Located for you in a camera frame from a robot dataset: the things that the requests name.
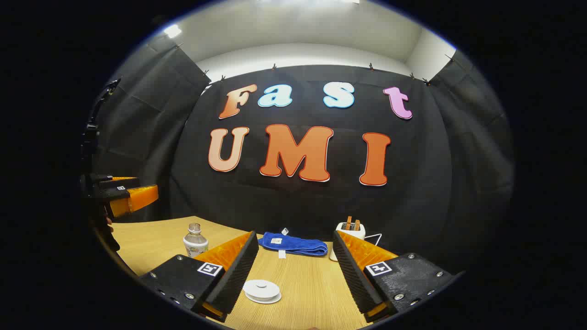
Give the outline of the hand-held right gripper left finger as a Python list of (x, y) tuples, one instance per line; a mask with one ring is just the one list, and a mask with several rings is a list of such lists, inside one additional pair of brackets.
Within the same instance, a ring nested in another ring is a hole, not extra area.
[(225, 322), (258, 251), (257, 234), (250, 231), (195, 257), (174, 255), (139, 280), (191, 313)]

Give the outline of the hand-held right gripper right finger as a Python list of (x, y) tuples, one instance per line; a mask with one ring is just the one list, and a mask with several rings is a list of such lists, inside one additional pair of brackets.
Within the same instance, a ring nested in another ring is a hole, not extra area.
[(359, 313), (371, 323), (425, 304), (464, 274), (451, 274), (419, 253), (396, 255), (344, 231), (334, 232), (332, 249)]

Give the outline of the white teacup lid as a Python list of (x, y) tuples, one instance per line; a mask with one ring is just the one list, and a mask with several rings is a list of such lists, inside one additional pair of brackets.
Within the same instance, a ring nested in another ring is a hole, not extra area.
[(281, 293), (279, 286), (268, 280), (248, 280), (243, 286), (243, 291), (260, 298), (271, 298)]

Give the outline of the clear plastic water bottle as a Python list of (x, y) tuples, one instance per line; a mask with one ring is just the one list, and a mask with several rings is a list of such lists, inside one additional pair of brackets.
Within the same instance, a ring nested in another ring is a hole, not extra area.
[(195, 258), (208, 251), (208, 240), (201, 234), (199, 223), (190, 223), (183, 244), (190, 258)]

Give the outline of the white toaster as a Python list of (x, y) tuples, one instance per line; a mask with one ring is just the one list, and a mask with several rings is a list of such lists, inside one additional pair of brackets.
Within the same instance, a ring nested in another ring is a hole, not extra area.
[(361, 240), (365, 239), (365, 229), (361, 223), (359, 223), (359, 225), (357, 225), (356, 222), (346, 221), (345, 223), (339, 223), (335, 227), (335, 230), (336, 231), (343, 231), (346, 234), (350, 234), (351, 236), (354, 236), (354, 237), (359, 238)]

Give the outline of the blue folded towel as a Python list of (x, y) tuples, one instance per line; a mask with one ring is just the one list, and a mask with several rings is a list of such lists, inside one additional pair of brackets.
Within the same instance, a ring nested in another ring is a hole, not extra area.
[(302, 256), (321, 257), (328, 253), (325, 242), (290, 236), (286, 228), (277, 233), (265, 232), (259, 240), (259, 244), (265, 249), (283, 250), (285, 253)]

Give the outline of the black backdrop cloth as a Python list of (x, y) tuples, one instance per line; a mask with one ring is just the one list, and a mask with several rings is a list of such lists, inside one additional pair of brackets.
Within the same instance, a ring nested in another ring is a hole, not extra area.
[(431, 86), (352, 66), (256, 71), (204, 86), (170, 41), (145, 44), (98, 117), (96, 170), (157, 184), (122, 223), (181, 217), (330, 241), (348, 215), (396, 253), (452, 272), (493, 245), (515, 182), (508, 120), (457, 51)]

